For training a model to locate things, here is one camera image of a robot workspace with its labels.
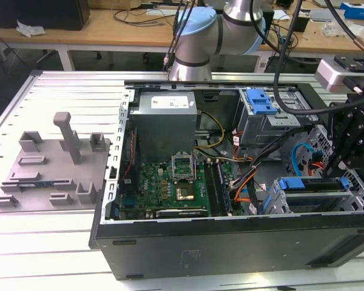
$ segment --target blue clip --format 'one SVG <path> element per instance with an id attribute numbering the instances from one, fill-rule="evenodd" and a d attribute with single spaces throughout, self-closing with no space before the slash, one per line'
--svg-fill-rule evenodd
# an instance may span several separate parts
<path id="1" fill-rule="evenodd" d="M 302 182 L 301 178 L 297 178 L 297 177 L 292 177 L 292 178 L 282 178 L 279 181 L 280 187 L 285 190 L 285 189 L 304 189 L 305 185 Z"/>
<path id="2" fill-rule="evenodd" d="M 246 94 L 254 114 L 274 115 L 278 113 L 278 110 L 272 106 L 269 96 L 263 89 L 247 89 Z"/>
<path id="3" fill-rule="evenodd" d="M 340 178 L 340 181 L 341 181 L 341 184 L 342 184 L 342 186 L 344 187 L 344 189 L 345 189 L 345 190 L 348 190 L 348 189 L 349 189 L 349 187 L 350 187 L 350 185 L 351 185 L 351 183 L 350 183 L 350 181 L 347 179 L 347 177 L 342 176 L 342 177 Z"/>

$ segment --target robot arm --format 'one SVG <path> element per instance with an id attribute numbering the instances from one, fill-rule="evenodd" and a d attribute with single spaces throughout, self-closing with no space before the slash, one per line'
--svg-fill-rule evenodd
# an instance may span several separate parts
<path id="1" fill-rule="evenodd" d="M 260 4 L 261 0 L 254 1 L 253 14 L 264 31 Z M 175 49 L 169 78 L 173 81 L 210 81 L 211 55 L 247 55 L 257 50 L 261 37 L 252 26 L 249 5 L 250 0 L 231 0 L 220 16 L 212 8 L 194 7 Z M 184 22 L 186 18 L 180 17 L 178 22 Z"/>

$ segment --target wooden desk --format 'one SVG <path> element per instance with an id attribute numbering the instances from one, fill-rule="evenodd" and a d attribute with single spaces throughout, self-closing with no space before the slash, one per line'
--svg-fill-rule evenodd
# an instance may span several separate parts
<path id="1" fill-rule="evenodd" d="M 293 4 L 288 13 L 292 13 Z M 310 2 L 304 2 L 303 8 L 316 8 Z M 141 15 L 129 16 L 127 20 L 142 21 L 159 16 Z M 74 70 L 70 55 L 71 50 L 101 50 L 107 52 L 166 52 L 172 38 L 172 27 L 165 19 L 160 20 L 164 25 L 155 27 L 135 27 L 116 21 L 111 10 L 92 10 L 90 18 L 79 32 L 47 29 L 46 35 L 27 38 L 16 29 L 1 29 L 0 36 L 14 49 L 52 49 L 57 50 L 64 70 Z M 276 21 L 288 27 L 289 21 Z M 296 33 L 299 43 L 291 55 L 298 57 L 322 58 L 337 53 L 356 53 L 360 50 L 348 37 L 326 38 L 322 34 L 321 23 L 309 22 L 304 33 Z M 272 33 L 270 39 L 276 43 Z M 264 71 L 272 50 L 262 45 L 254 53 L 258 55 L 256 72 Z"/>

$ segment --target white label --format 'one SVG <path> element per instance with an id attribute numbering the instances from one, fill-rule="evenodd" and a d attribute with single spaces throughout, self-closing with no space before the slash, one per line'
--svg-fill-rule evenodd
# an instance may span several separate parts
<path id="1" fill-rule="evenodd" d="M 154 96 L 151 98 L 152 109 L 186 109 L 189 108 L 187 96 Z"/>
<path id="2" fill-rule="evenodd" d="M 35 184 L 19 184 L 19 187 L 36 187 Z"/>
<path id="3" fill-rule="evenodd" d="M 233 145 L 237 147 L 240 145 L 240 139 L 238 138 L 238 136 L 233 137 Z"/>
<path id="4" fill-rule="evenodd" d="M 252 205 L 252 203 L 250 203 L 249 205 L 249 210 L 254 214 L 256 215 L 257 214 L 257 209 L 255 206 Z"/>
<path id="5" fill-rule="evenodd" d="M 267 191 L 266 184 L 259 184 L 262 190 Z"/>

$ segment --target yellow wire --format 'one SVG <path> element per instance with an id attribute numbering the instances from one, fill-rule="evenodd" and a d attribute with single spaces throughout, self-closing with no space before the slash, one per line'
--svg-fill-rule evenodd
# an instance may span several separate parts
<path id="1" fill-rule="evenodd" d="M 218 119 L 216 117 L 214 117 L 213 115 L 211 115 L 209 112 L 207 111 L 202 111 L 203 113 L 207 114 L 208 116 L 210 116 L 217 124 L 218 126 L 220 126 L 221 128 L 221 138 L 218 142 L 214 143 L 214 144 L 211 144 L 211 145 L 200 145 L 200 146 L 197 146 L 197 147 L 194 147 L 195 149 L 210 149 L 212 147 L 215 147 L 219 144 L 221 144 L 225 138 L 225 129 L 224 127 L 221 125 L 221 123 L 218 121 Z"/>

